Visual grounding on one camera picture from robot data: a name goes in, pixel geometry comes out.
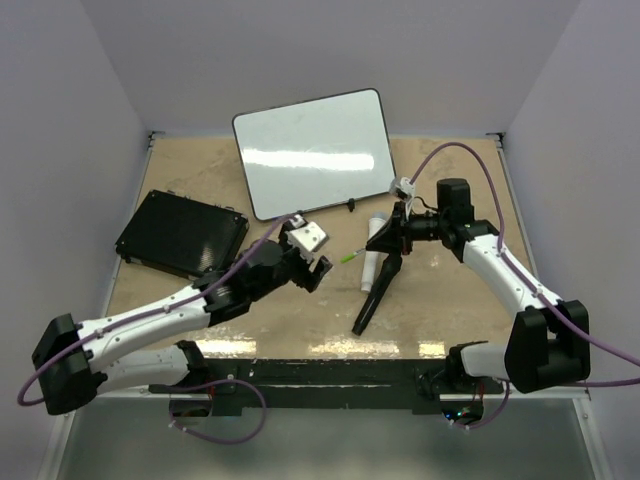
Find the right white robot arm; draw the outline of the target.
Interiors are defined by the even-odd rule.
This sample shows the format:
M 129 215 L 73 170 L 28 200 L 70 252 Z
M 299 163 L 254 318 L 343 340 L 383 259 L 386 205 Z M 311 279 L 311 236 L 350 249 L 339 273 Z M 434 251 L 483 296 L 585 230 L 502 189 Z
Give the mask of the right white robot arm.
M 499 230 L 475 218 L 466 180 L 440 180 L 436 189 L 436 209 L 418 214 L 412 210 L 410 179 L 393 181 L 390 191 L 397 200 L 391 216 L 365 246 L 386 258 L 353 333 L 364 332 L 414 242 L 438 241 L 485 282 L 513 319 L 505 345 L 479 341 L 450 349 L 445 379 L 452 390 L 469 392 L 483 377 L 509 381 L 522 393 L 586 379 L 591 370 L 590 347 L 581 337 L 589 327 L 586 307 L 544 287 L 511 254 Z

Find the green whiteboard marker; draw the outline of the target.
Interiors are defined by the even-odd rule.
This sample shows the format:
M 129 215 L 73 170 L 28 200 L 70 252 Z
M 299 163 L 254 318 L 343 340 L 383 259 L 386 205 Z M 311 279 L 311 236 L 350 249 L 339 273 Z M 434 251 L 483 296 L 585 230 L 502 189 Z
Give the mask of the green whiteboard marker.
M 345 264 L 345 263 L 355 259 L 356 257 L 360 256 L 361 254 L 364 254 L 365 252 L 366 252 L 366 248 L 357 249 L 357 250 L 345 255 L 344 257 L 342 257 L 340 259 L 340 263 L 341 264 Z

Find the white rectangular whiteboard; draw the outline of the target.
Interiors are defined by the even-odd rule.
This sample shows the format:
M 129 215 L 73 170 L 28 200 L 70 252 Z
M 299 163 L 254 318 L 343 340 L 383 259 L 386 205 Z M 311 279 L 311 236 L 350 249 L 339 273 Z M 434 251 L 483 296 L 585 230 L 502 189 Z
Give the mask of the white rectangular whiteboard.
M 260 221 L 382 195 L 396 177 L 374 88 L 237 114 L 232 130 Z

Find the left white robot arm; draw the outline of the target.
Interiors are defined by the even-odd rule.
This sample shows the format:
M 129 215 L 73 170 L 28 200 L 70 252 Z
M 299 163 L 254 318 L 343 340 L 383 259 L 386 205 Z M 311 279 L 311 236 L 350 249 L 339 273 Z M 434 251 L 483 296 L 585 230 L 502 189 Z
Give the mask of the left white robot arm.
M 277 240 L 262 236 L 225 271 L 210 272 L 159 301 L 123 314 L 75 322 L 51 320 L 32 354 L 48 414 L 77 410 L 97 396 L 139 385 L 200 390 L 207 367 L 197 346 L 149 345 L 246 314 L 289 282 L 314 292 L 332 264 L 317 253 L 328 234 L 315 222 L 287 221 Z

